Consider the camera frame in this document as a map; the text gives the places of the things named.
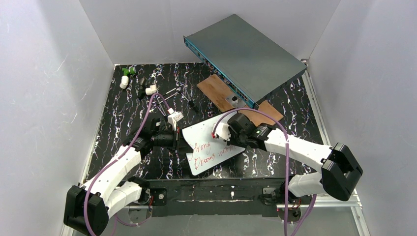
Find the small whiteboard red writing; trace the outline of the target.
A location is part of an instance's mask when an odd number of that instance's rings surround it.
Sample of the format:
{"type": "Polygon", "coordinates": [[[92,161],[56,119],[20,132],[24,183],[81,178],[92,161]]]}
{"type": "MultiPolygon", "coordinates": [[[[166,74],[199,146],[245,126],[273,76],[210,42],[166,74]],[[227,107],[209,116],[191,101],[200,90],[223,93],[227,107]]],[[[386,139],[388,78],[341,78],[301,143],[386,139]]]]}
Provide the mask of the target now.
{"type": "Polygon", "coordinates": [[[186,157],[194,176],[245,151],[244,147],[227,145],[223,140],[212,137],[214,125],[222,116],[211,117],[182,130],[186,142],[192,148],[186,157]]]}

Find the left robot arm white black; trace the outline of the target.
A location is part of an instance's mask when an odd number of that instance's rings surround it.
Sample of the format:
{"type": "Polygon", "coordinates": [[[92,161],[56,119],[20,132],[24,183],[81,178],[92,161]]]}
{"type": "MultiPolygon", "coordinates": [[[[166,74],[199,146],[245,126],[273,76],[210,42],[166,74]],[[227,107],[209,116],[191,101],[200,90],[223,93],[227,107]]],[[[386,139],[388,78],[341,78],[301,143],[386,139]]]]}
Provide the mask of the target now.
{"type": "Polygon", "coordinates": [[[174,152],[191,153],[177,122],[182,112],[171,111],[165,117],[148,116],[131,131],[114,157],[92,179],[80,186],[71,186],[66,195],[63,223],[87,236],[103,233],[109,219],[129,203],[139,200],[148,182],[125,176],[146,157],[154,147],[174,152]]]}

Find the white pipe elbow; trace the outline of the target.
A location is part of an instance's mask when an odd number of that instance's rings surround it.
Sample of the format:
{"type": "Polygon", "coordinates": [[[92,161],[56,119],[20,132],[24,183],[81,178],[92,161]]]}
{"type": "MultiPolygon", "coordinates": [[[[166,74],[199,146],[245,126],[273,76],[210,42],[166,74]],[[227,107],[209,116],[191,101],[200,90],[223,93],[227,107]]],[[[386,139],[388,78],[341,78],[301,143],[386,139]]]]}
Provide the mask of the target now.
{"type": "Polygon", "coordinates": [[[126,89],[128,87],[128,85],[129,85],[129,77],[128,76],[122,76],[119,87],[121,89],[126,89]]]}

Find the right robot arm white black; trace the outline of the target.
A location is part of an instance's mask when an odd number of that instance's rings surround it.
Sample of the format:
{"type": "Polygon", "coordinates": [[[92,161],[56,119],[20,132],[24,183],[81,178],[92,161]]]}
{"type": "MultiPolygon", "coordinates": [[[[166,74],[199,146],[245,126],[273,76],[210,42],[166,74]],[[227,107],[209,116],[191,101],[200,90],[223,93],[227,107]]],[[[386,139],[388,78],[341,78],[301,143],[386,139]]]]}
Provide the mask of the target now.
{"type": "Polygon", "coordinates": [[[261,123],[256,126],[249,118],[237,113],[219,123],[214,136],[222,138],[228,145],[251,147],[268,152],[288,154],[293,160],[306,164],[313,173],[289,176],[276,191],[276,197],[288,199],[313,194],[328,194],[348,201],[359,182],[363,169],[349,147],[342,143],[325,146],[286,135],[276,125],[261,123]]]}

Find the wooden board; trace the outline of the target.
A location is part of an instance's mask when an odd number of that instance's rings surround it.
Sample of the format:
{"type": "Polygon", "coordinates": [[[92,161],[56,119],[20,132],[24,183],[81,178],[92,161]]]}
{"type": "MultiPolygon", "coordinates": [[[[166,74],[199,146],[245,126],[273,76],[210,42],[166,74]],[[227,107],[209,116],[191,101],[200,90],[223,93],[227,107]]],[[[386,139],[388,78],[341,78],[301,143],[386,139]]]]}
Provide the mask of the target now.
{"type": "MultiPolygon", "coordinates": [[[[203,94],[212,102],[214,105],[221,111],[226,112],[234,108],[247,107],[247,105],[238,99],[237,101],[232,101],[232,97],[235,95],[230,88],[216,75],[211,75],[205,80],[197,84],[197,87],[203,92],[203,94]]],[[[263,101],[259,107],[258,111],[267,114],[268,116],[274,118],[277,121],[283,119],[283,115],[277,111],[268,101],[263,101]]],[[[251,120],[256,126],[261,123],[267,123],[270,125],[275,125],[273,120],[252,111],[239,111],[242,114],[245,114],[249,120],[251,120]]]]}

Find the white and black fitting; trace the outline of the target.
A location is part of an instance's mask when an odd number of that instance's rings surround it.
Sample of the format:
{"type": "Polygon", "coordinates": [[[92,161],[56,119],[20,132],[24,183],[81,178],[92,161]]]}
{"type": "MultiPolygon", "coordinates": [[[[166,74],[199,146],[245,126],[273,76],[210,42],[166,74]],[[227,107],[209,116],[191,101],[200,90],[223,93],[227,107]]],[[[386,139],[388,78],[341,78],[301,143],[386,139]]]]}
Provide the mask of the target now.
{"type": "Polygon", "coordinates": [[[147,85],[147,81],[145,78],[141,78],[138,82],[138,99],[141,100],[145,96],[152,96],[155,93],[158,93],[157,85],[147,85]]]}

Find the green pipe fitting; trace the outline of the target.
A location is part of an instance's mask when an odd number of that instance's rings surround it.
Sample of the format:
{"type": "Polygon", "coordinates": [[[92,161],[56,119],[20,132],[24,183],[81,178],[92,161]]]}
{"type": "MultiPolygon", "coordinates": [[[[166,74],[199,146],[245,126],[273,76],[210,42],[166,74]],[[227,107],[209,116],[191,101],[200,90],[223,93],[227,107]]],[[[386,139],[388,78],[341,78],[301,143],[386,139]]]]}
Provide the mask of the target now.
{"type": "Polygon", "coordinates": [[[136,68],[133,67],[126,67],[126,68],[122,68],[122,72],[124,76],[130,76],[130,75],[134,75],[136,74],[136,68]]]}

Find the metal bracket with knob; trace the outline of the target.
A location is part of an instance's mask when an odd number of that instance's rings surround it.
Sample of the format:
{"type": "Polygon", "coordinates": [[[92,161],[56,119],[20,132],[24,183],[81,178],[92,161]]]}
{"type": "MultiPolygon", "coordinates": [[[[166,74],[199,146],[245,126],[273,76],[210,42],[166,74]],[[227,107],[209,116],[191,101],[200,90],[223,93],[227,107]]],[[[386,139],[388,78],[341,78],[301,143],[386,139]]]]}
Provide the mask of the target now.
{"type": "Polygon", "coordinates": [[[237,96],[234,93],[231,93],[225,98],[225,111],[229,111],[231,109],[243,108],[246,106],[246,103],[243,99],[237,96]]]}

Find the teal network switch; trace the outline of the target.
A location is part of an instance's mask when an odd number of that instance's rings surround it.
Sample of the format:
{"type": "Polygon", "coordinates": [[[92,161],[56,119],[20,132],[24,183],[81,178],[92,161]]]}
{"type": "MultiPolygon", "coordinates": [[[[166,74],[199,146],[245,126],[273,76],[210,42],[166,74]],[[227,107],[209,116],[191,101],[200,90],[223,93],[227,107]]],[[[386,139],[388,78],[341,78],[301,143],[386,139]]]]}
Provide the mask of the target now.
{"type": "Polygon", "coordinates": [[[249,108],[301,77],[307,65],[236,14],[183,38],[249,108]]]}

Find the aluminium frame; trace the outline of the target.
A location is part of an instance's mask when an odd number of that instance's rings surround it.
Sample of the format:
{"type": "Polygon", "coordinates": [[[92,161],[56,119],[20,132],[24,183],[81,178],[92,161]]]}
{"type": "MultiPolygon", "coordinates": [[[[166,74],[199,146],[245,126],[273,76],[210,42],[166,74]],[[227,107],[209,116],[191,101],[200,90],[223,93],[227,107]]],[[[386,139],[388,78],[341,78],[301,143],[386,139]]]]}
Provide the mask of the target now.
{"type": "Polygon", "coordinates": [[[348,201],[363,169],[347,145],[310,142],[307,66],[245,82],[202,63],[117,66],[88,167],[63,222],[101,235],[121,209],[171,215],[277,216],[319,194],[348,201]]]}

